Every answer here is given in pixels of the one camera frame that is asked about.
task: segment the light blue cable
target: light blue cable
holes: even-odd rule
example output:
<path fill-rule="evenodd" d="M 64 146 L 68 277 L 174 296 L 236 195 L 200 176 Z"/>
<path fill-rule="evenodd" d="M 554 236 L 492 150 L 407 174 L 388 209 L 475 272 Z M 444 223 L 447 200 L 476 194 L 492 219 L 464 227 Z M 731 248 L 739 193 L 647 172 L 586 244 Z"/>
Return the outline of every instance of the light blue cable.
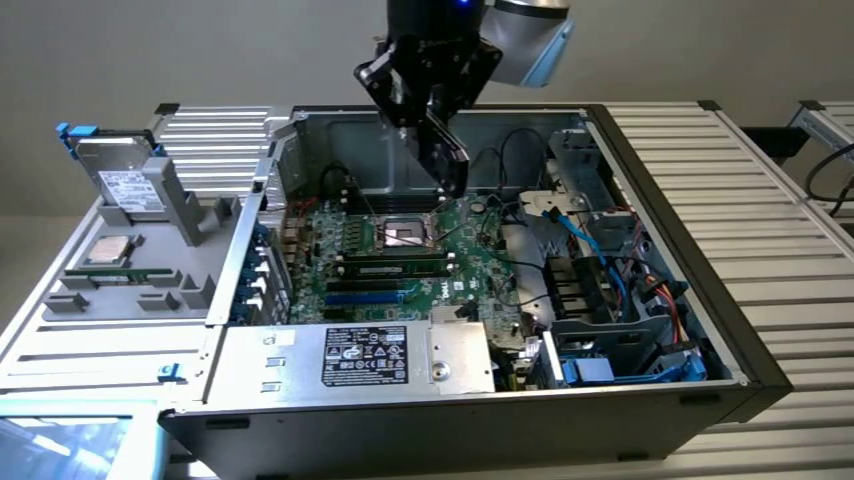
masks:
<path fill-rule="evenodd" d="M 543 212 L 543 217 L 545 218 L 551 218 L 549 216 L 549 212 Z M 626 289 L 626 283 L 623 282 L 622 277 L 619 276 L 619 273 L 617 272 L 617 270 L 614 270 L 614 267 L 609 268 L 609 262 L 605 259 L 605 255 L 602 255 L 602 250 L 599 250 L 599 244 L 597 243 L 597 241 L 593 239 L 593 237 L 590 237 L 585 232 L 582 232 L 579 230 L 579 228 L 575 226 L 575 224 L 570 221 L 569 217 L 566 215 L 561 215 L 558 217 L 558 221 L 561 222 L 561 225 L 563 225 L 567 230 L 570 230 L 570 233 L 573 235 L 575 235 L 575 237 L 581 238 L 582 240 L 585 240 L 587 242 L 587 244 L 590 245 L 590 248 L 593 249 L 594 253 L 597 254 L 597 257 L 599 257 L 599 263 L 602 263 L 602 266 L 607 269 L 609 275 L 611 276 L 611 278 L 614 279 L 614 283 L 617 284 L 617 288 L 619 288 L 619 292 L 623 296 L 623 305 L 622 307 L 622 316 L 625 319 L 629 319 L 629 312 L 627 312 L 627 306 L 629 306 L 629 290 Z"/>

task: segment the white wall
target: white wall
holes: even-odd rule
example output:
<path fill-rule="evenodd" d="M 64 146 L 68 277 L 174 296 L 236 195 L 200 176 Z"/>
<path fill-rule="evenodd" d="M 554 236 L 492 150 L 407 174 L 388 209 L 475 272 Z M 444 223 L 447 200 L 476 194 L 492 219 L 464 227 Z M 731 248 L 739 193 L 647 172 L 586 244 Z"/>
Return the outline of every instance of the white wall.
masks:
<path fill-rule="evenodd" d="M 73 215 L 88 179 L 59 121 L 140 127 L 164 101 L 364 103 L 351 77 L 383 0 L 5 0 L 0 6 L 0 213 Z M 717 99 L 782 123 L 803 98 L 854 98 L 850 0 L 575 0 L 553 85 L 483 100 Z"/>

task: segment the power supply label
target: power supply label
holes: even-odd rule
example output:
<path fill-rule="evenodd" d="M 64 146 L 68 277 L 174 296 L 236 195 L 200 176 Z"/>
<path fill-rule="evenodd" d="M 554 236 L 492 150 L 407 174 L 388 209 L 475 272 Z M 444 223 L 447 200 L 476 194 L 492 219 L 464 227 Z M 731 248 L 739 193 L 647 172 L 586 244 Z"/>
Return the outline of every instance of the power supply label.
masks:
<path fill-rule="evenodd" d="M 327 387 L 408 383 L 406 327 L 328 328 L 323 352 Z"/>

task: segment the green circuit board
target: green circuit board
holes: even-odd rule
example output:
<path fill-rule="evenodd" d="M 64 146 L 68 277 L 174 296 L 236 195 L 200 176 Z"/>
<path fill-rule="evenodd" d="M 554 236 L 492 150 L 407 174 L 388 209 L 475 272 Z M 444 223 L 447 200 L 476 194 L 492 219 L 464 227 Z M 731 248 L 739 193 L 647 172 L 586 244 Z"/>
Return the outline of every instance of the green circuit board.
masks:
<path fill-rule="evenodd" d="M 492 239 L 499 235 L 498 215 L 488 212 L 474 213 L 472 202 L 486 203 L 486 199 L 468 195 L 447 204 L 436 213 L 384 216 L 347 215 L 338 206 L 323 205 L 307 212 L 307 225 L 311 233 L 303 246 L 296 249 L 291 267 L 295 285 L 290 323 L 350 323 L 371 321 L 412 321 L 431 319 L 431 311 L 442 311 L 436 307 L 462 306 L 475 301 L 479 319 L 484 323 L 487 335 L 492 342 L 507 348 L 519 347 L 522 335 L 511 335 L 512 324 L 519 322 L 519 309 L 499 302 L 498 290 L 506 285 L 511 276 L 510 266 L 496 260 L 486 247 L 478 242 L 478 234 L 486 232 Z M 423 246 L 384 244 L 383 222 L 422 221 L 431 234 L 431 241 Z M 402 301 L 376 305 L 327 305 L 327 284 L 342 280 L 340 259 L 358 260 L 364 257 L 366 265 L 379 256 L 419 254 L 442 257 L 442 260 L 412 260 L 402 264 L 407 277 L 418 275 L 422 270 L 434 270 L 431 262 L 440 262 L 443 276 L 424 278 L 399 278 Z M 448 263 L 451 270 L 444 270 Z M 380 268 L 363 269 L 378 271 Z M 352 280 L 366 280 L 360 274 Z M 506 289 L 502 299 L 506 303 L 518 302 L 515 290 Z"/>

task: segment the robotic arm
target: robotic arm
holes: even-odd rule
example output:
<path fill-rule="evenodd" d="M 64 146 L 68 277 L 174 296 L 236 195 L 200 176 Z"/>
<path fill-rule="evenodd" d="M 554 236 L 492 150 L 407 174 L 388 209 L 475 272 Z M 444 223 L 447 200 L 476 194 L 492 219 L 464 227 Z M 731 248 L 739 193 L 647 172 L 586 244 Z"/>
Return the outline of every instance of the robotic arm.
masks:
<path fill-rule="evenodd" d="M 573 30 L 567 1 L 387 0 L 388 35 L 355 76 L 454 197 L 466 193 L 468 154 L 447 123 L 490 79 L 546 84 Z"/>

